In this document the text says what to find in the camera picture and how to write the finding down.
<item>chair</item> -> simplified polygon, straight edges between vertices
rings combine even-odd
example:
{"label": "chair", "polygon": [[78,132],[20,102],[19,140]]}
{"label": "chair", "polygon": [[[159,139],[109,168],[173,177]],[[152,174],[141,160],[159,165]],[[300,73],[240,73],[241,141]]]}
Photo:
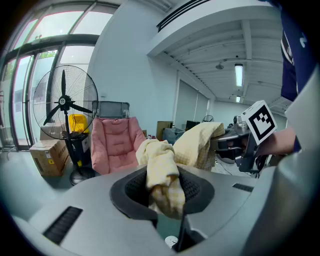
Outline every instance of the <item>chair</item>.
{"label": "chair", "polygon": [[136,151],[145,139],[136,117],[95,118],[91,135],[92,168],[104,175],[138,166]]}

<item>fan stand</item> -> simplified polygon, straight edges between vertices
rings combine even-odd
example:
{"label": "fan stand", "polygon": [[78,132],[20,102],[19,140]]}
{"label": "fan stand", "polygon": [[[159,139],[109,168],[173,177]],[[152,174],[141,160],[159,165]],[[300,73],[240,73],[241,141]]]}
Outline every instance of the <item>fan stand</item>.
{"label": "fan stand", "polygon": [[66,129],[66,143],[68,144],[68,148],[69,150],[69,154],[73,163],[73,171],[70,174],[69,180],[70,183],[75,186],[77,184],[79,184],[80,182],[83,182],[87,179],[93,178],[95,176],[95,172],[92,168],[90,167],[86,167],[86,166],[82,166],[79,167],[78,163],[74,163],[74,150],[72,147],[72,141],[71,141],[71,137],[70,137],[70,130],[69,130],[69,125],[68,125],[68,112],[66,110],[64,110],[64,115],[65,115],[65,129]]}

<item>brown box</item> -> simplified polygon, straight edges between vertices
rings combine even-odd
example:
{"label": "brown box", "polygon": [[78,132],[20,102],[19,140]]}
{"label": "brown box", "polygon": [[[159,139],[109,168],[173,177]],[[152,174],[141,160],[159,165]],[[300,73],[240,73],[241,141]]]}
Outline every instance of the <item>brown box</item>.
{"label": "brown box", "polygon": [[156,126],[156,138],[159,141],[162,141],[162,135],[164,133],[165,128],[171,128],[174,122],[172,121],[158,121]]}
{"label": "brown box", "polygon": [[49,123],[41,127],[39,139],[40,141],[62,139],[63,131],[65,130],[66,130],[65,122],[56,121],[54,123],[54,126],[53,124]]}
{"label": "brown box", "polygon": [[64,140],[40,140],[30,148],[33,161],[42,176],[62,176],[69,152]]}

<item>yellow cloth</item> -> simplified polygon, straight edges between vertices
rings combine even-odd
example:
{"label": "yellow cloth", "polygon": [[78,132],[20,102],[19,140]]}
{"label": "yellow cloth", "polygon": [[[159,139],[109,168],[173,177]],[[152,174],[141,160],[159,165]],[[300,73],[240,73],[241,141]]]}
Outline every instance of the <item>yellow cloth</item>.
{"label": "yellow cloth", "polygon": [[210,148],[210,139],[225,134],[221,122],[202,122],[186,131],[173,145],[175,162],[211,171],[216,154]]}
{"label": "yellow cloth", "polygon": [[186,198],[180,185],[173,146],[166,140],[147,139],[135,155],[140,165],[147,164],[145,186],[151,191],[150,208],[158,207],[166,216],[180,219]]}

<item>fan base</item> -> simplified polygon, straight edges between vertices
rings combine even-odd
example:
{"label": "fan base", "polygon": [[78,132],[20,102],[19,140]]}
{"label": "fan base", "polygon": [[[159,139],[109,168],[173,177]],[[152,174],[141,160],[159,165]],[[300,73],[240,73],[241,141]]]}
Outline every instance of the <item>fan base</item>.
{"label": "fan base", "polygon": [[90,167],[84,166],[84,167],[79,167],[79,169],[81,173],[79,173],[78,169],[75,169],[70,175],[70,183],[73,186],[87,179],[93,178],[95,176],[94,170]]}

